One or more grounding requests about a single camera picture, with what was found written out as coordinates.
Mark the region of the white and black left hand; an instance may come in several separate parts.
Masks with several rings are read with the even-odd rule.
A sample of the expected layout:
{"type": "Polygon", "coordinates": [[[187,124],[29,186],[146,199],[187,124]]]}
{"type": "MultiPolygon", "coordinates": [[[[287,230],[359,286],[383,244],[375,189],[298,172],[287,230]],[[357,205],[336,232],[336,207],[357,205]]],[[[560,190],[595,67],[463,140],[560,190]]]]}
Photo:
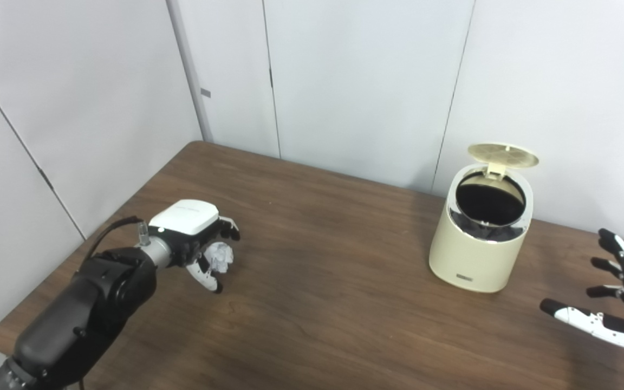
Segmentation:
{"type": "Polygon", "coordinates": [[[158,270],[180,267],[211,293],[223,285],[216,272],[226,272],[235,255],[218,238],[240,241],[236,222],[220,215],[212,203],[183,199],[154,216],[140,228],[139,247],[158,270]]]}

